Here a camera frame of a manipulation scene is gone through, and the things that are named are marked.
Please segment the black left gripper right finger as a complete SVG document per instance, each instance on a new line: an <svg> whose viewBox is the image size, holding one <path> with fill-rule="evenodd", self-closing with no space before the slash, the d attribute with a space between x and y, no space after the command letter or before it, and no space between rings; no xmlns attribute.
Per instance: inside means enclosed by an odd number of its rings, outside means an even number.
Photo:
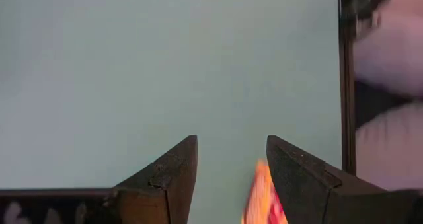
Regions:
<svg viewBox="0 0 423 224"><path fill-rule="evenodd" d="M289 224L423 224L423 190L384 190L275 135L266 156Z"/></svg>

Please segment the yellow Corn Pops cereal box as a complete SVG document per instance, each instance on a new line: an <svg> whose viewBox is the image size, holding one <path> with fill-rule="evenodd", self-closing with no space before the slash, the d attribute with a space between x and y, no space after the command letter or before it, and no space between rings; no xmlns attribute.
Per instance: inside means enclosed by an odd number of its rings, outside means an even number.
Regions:
<svg viewBox="0 0 423 224"><path fill-rule="evenodd" d="M241 224L288 224L266 161L256 164Z"/></svg>

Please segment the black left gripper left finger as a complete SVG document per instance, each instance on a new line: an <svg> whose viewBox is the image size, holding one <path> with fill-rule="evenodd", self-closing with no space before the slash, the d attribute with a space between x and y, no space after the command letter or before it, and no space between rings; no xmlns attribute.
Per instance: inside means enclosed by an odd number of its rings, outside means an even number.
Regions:
<svg viewBox="0 0 423 224"><path fill-rule="evenodd" d="M197 167L189 135L111 188L0 190L0 224L187 224Z"/></svg>

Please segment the black table frame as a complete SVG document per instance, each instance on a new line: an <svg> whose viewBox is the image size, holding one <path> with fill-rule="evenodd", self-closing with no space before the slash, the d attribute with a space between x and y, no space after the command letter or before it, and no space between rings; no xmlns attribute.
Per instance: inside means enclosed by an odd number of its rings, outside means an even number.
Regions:
<svg viewBox="0 0 423 224"><path fill-rule="evenodd" d="M338 37L340 61L340 97L342 116L342 170L356 174L354 68L352 59L352 23L342 19L342 10L349 0L338 0Z"/></svg>

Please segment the green table mat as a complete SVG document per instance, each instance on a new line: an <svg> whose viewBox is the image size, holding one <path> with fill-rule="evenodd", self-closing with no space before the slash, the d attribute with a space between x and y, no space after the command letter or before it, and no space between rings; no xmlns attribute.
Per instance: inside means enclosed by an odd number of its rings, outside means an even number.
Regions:
<svg viewBox="0 0 423 224"><path fill-rule="evenodd" d="M239 224L277 135L342 165L338 0L0 0L0 188L113 186L198 138Z"/></svg>

